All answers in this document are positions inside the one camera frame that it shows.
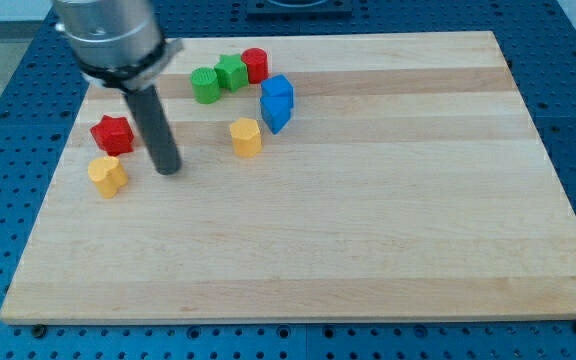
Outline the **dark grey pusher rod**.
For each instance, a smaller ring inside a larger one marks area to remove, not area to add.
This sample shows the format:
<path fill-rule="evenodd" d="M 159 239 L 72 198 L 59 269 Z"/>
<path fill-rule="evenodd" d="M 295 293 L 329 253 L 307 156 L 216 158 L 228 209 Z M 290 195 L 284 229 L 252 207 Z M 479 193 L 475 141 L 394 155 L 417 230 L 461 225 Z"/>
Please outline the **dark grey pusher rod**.
<path fill-rule="evenodd" d="M 182 168 L 182 158 L 154 86 L 123 95 L 155 170 L 172 175 Z"/>

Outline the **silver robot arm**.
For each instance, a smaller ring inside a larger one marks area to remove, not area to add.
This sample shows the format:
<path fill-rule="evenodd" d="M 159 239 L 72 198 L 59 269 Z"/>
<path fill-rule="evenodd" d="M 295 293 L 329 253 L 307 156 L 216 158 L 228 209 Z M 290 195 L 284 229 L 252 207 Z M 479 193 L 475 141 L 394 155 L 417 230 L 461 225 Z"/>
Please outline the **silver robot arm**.
<path fill-rule="evenodd" d="M 84 78 L 123 94 L 155 170 L 182 168 L 156 80 L 183 49 L 169 41 L 149 0 L 53 0 L 59 21 Z"/>

